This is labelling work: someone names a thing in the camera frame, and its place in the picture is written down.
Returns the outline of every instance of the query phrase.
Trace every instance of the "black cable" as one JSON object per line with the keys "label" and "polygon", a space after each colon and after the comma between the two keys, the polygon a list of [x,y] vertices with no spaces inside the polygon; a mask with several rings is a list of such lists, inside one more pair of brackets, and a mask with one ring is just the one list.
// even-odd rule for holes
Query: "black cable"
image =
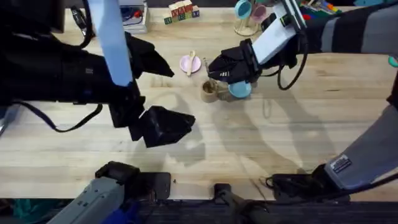
{"label": "black cable", "polygon": [[287,86],[282,86],[282,82],[281,82],[281,70],[278,70],[278,87],[280,90],[288,90],[290,89],[296,82],[297,80],[300,78],[301,73],[303,72],[305,63],[307,62],[307,56],[308,56],[308,38],[307,38],[307,34],[305,33],[305,31],[303,31],[301,34],[302,36],[302,40],[303,40],[303,45],[304,45],[304,55],[303,55],[303,60],[301,61],[301,65],[300,68],[298,69],[296,76],[294,76],[293,80],[287,85]]}
{"label": "black cable", "polygon": [[141,20],[140,20],[139,22],[133,22],[132,24],[124,24],[124,26],[133,26],[133,25],[137,25],[137,24],[140,24],[143,20],[144,20],[144,16],[141,16]]}
{"label": "black cable", "polygon": [[91,20],[91,12],[90,12],[90,7],[88,5],[87,0],[82,0],[83,1],[83,7],[86,12],[86,25],[87,25],[87,31],[86,35],[84,37],[83,42],[79,45],[79,48],[83,49],[87,47],[87,45],[90,43],[91,38],[93,37],[93,21]]}
{"label": "black cable", "polygon": [[268,202],[268,201],[264,201],[264,207],[265,204],[267,205],[298,205],[298,204],[303,204],[303,203],[309,203],[309,202],[316,202],[316,201],[322,201],[322,200],[331,200],[331,199],[335,199],[335,198],[340,198],[340,197],[344,197],[344,196],[348,196],[351,194],[356,194],[359,192],[364,192],[366,190],[371,190],[371,189],[375,189],[376,187],[382,186],[384,184],[388,184],[389,182],[392,182],[394,180],[398,179],[398,173],[396,174],[392,174],[389,177],[386,177],[384,179],[378,180],[374,183],[368,184],[368,185],[364,185],[355,189],[351,189],[351,190],[342,190],[340,192],[337,193],[332,193],[332,194],[327,194],[327,195],[320,195],[317,197],[312,197],[312,198],[308,198],[308,199],[304,199],[304,200],[299,200],[296,202]]}
{"label": "black cable", "polygon": [[285,67],[285,65],[279,65],[279,68],[278,68],[277,71],[275,71],[275,72],[273,72],[271,74],[268,74],[268,75],[260,75],[260,77],[273,77],[276,74],[278,74],[280,71],[282,71],[282,69],[284,69],[284,67]]}
{"label": "black cable", "polygon": [[36,108],[33,105],[30,105],[26,102],[21,102],[21,101],[13,101],[12,104],[18,104],[18,105],[22,105],[25,106],[27,109],[29,109],[31,112],[33,112],[34,114],[36,114],[36,116],[40,117],[47,125],[50,126],[51,129],[53,129],[54,131],[58,132],[58,133],[65,133],[68,131],[73,131],[75,129],[78,129],[80,127],[82,127],[84,124],[86,124],[89,120],[91,120],[92,118],[94,118],[97,114],[99,114],[103,108],[103,106],[101,104],[97,105],[97,108],[91,112],[89,115],[87,115],[86,117],[84,117],[79,123],[77,123],[76,125],[74,125],[73,127],[66,129],[66,130],[60,130],[57,128],[57,126],[54,124],[54,122],[45,114],[43,113],[43,111],[39,110],[38,108]]}

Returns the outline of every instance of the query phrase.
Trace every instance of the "gray robot arm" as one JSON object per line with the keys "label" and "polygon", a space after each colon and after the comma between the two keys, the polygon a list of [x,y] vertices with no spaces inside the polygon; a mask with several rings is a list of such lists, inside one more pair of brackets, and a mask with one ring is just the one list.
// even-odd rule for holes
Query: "gray robot arm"
{"label": "gray robot arm", "polygon": [[[95,173],[95,177],[48,223],[100,224],[104,220],[112,223],[115,218],[121,219],[130,201],[148,197],[165,200],[170,195],[170,174],[165,172],[140,172],[127,164],[109,162]],[[120,208],[123,212],[112,214]]]}
{"label": "gray robot arm", "polygon": [[94,179],[48,224],[99,224],[124,202],[124,186],[115,179]]}

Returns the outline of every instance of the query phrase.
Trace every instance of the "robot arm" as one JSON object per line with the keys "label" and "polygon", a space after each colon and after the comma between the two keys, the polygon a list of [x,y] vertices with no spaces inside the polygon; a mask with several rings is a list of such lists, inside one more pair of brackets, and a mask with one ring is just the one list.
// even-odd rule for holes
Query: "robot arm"
{"label": "robot arm", "polygon": [[[31,10],[34,7],[31,1],[21,0],[16,4],[7,0],[0,3],[0,106],[26,106],[52,129],[62,133],[82,126],[101,111],[101,104],[104,103],[109,105],[114,127],[128,127],[133,141],[143,137],[147,147],[178,142],[191,131],[195,118],[168,111],[161,106],[145,110],[145,97],[141,95],[136,82],[143,72],[172,77],[173,71],[155,51],[153,44],[124,33],[121,22],[117,24],[120,29],[116,30],[119,35],[110,32],[110,29],[118,26],[108,22],[117,23],[117,19],[112,19],[118,18],[117,15],[119,19],[121,17],[119,8],[115,6],[117,1],[89,2],[93,6],[92,14],[105,57],[90,54],[82,50],[82,46],[72,46],[57,40],[48,25],[36,20],[37,15],[28,17],[24,12],[34,11]],[[61,16],[53,12],[63,12],[65,9],[62,4],[54,5],[57,6],[56,10],[49,9],[40,14],[46,15],[47,12],[48,15],[43,16],[46,19],[57,16],[62,21],[63,14]],[[59,101],[79,105],[93,103],[99,106],[76,126],[59,130],[38,108],[21,101]]]}
{"label": "robot arm", "polygon": [[398,56],[398,4],[381,4],[303,23],[295,1],[283,0],[251,42],[221,51],[209,64],[209,77],[229,84],[256,82],[263,69],[296,66],[297,54],[351,53]]}
{"label": "robot arm", "polygon": [[[209,77],[229,84],[256,82],[263,68],[297,63],[297,54],[351,53],[398,55],[398,2],[307,21],[282,0],[262,24],[252,44],[221,51],[209,65]],[[370,186],[398,166],[398,81],[380,118],[344,152],[312,174],[274,174],[268,179],[277,200],[311,199]]]}
{"label": "robot arm", "polygon": [[140,172],[127,164],[109,162],[95,177],[48,224],[129,223],[137,215],[137,200],[165,200],[170,195],[171,177],[165,172]]}

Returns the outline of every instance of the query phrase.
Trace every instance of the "black clamp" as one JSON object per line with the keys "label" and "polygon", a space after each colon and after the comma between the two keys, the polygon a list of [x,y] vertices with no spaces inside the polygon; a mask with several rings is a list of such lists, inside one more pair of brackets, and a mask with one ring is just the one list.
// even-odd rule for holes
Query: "black clamp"
{"label": "black clamp", "polygon": [[239,47],[222,50],[209,64],[208,76],[229,84],[256,82],[262,73],[254,53],[251,39],[242,40]]}

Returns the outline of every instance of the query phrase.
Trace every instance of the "colorful block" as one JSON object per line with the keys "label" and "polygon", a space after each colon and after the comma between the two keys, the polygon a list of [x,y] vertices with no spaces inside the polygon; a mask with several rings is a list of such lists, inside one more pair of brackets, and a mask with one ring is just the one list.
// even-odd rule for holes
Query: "colorful block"
{"label": "colorful block", "polygon": [[185,19],[191,19],[191,18],[192,18],[192,12],[186,12]]}
{"label": "colorful block", "polygon": [[180,7],[178,9],[178,14],[181,15],[181,14],[184,14],[184,13],[185,13],[185,7]]}
{"label": "colorful block", "polygon": [[169,9],[172,13],[172,17],[178,16],[178,6],[176,4],[169,5]]}
{"label": "colorful block", "polygon": [[164,18],[164,24],[168,25],[168,24],[170,24],[170,23],[173,23],[172,18],[171,18],[171,17],[165,17],[165,18]]}
{"label": "colorful block", "polygon": [[185,0],[185,1],[183,1],[183,4],[185,6],[185,12],[192,12],[192,2],[191,2],[191,0]]}
{"label": "colorful block", "polygon": [[199,16],[200,16],[199,7],[198,7],[198,6],[193,6],[193,9],[192,9],[192,10],[193,10],[193,11],[192,11],[192,17],[193,17],[193,18],[199,17]]}
{"label": "colorful block", "polygon": [[181,20],[184,20],[185,19],[185,13],[184,14],[179,14],[178,15],[178,19],[181,21]]}

